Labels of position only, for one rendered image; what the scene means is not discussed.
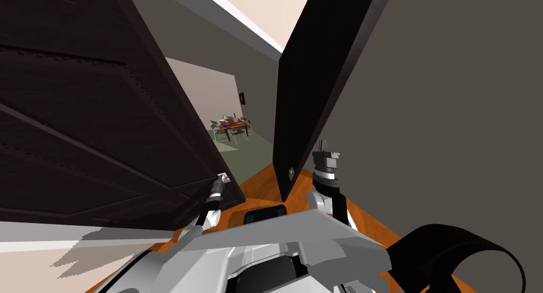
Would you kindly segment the brown dining table with chairs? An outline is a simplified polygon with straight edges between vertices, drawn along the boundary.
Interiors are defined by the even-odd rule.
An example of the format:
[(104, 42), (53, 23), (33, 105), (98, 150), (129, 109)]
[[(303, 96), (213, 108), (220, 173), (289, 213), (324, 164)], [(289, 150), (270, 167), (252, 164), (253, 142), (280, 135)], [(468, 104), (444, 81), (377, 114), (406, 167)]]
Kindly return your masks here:
[(246, 117), (223, 116), (219, 121), (210, 121), (209, 127), (216, 143), (226, 140), (238, 143), (237, 137), (248, 140), (254, 134), (251, 121)]

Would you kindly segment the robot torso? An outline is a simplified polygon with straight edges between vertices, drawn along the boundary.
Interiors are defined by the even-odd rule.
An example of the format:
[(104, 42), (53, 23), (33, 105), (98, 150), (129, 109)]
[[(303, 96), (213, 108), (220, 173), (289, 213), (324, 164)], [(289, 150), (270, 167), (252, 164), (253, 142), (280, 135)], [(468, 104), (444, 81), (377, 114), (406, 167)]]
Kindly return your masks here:
[(316, 209), (144, 251), (94, 293), (389, 293), (376, 241)]

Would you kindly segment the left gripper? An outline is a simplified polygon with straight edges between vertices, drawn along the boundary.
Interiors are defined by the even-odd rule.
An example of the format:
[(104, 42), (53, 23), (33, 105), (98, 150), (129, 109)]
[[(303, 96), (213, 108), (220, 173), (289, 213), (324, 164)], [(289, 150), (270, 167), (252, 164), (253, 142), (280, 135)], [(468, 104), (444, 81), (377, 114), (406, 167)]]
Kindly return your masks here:
[(212, 194), (222, 194), (224, 189), (224, 184), (231, 182), (227, 173), (220, 173), (217, 176), (217, 180), (213, 183)]

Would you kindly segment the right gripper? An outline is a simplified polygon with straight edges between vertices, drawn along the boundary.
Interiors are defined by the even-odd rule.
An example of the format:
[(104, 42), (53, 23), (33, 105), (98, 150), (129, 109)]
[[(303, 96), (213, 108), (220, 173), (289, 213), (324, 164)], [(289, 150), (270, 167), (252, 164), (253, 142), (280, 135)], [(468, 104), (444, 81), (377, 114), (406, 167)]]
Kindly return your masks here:
[(337, 168), (340, 153), (330, 151), (327, 141), (321, 139), (319, 140), (319, 151), (313, 151), (312, 157), (316, 170), (334, 171)]

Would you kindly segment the dark brown door leaf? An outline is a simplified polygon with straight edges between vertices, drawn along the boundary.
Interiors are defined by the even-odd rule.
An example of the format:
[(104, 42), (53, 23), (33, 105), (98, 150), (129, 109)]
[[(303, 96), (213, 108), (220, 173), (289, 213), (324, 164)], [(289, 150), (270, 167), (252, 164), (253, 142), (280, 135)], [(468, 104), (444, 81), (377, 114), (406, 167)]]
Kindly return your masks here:
[(132, 0), (0, 0), (0, 221), (176, 230), (229, 172)]

